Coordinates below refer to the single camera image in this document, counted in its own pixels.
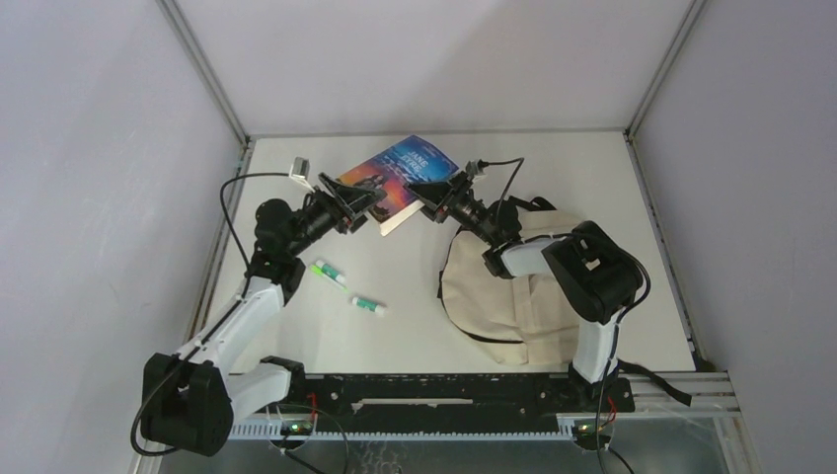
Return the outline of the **beige canvas backpack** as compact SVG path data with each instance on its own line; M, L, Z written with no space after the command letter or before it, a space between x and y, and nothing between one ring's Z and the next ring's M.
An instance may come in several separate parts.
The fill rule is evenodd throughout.
M523 238L570 231L580 217L536 197L507 199L514 207ZM488 246L460 225L450 242L439 274L438 293L450 322L495 362L504 365L561 364L576 386L603 396L619 371L647 376L677 402L688 406L691 395L671 386L641 365L616 357L618 369L608 383L589 385L570 373L578 348L581 319L553 276L505 279L492 276L483 254Z

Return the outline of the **green pen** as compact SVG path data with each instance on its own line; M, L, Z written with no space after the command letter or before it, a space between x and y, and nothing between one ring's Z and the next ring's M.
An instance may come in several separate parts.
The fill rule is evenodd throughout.
M311 270L311 271L312 271L315 275L317 275L317 276L319 276L319 277L322 277L322 278L326 279L326 280L327 280L327 281L329 281L331 284L333 284L333 285L335 285L337 288L339 288L341 291L348 292L348 288L347 288L346 284L345 284L345 285L338 284L338 283L336 283L336 282L332 281L331 279L329 279L328 277L324 276L324 275L320 272L320 270L319 270L318 268L316 268L316 267L315 267L315 264L310 265L310 266L309 266L309 269L310 269L310 270Z

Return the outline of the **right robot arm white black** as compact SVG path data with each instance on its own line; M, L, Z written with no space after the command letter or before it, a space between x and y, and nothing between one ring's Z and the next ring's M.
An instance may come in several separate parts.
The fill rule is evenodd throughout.
M488 207L474 194L474 177L488 165L471 162L445 180L409 183L405 188L430 220L441 223L453 218L487 244L483 261L492 276L556 279L581 319L579 344L570 364L570 373L577 377L570 386L571 400L581 410L597 410L608 400L608 382L618 369L620 325L650 293L647 270L591 220L570 231L521 237L504 210L506 197Z

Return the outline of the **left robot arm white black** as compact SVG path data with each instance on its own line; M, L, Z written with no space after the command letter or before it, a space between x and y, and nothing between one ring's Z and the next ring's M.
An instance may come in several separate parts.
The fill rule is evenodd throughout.
M387 195L326 174L319 180L297 209L276 197L257 207L253 251L243 256L242 282L221 316L172 354L147 360L129 435L136 453L152 457L185 450L212 456L234 426L257 410L275 403L294 412L306 404L309 387L287 364L268 357L245 373L232 367L296 293L306 271L301 253L330 231L355 232ZM142 439L162 447L154 452L140 445Z

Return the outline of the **Jane Eyre paperback book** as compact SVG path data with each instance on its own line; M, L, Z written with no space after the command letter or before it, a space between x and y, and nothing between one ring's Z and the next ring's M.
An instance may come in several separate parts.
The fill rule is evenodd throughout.
M338 177L342 184L383 190L386 197L367 214L387 236L418 212L423 204L407 184L446 181L459 166L425 139L410 135Z

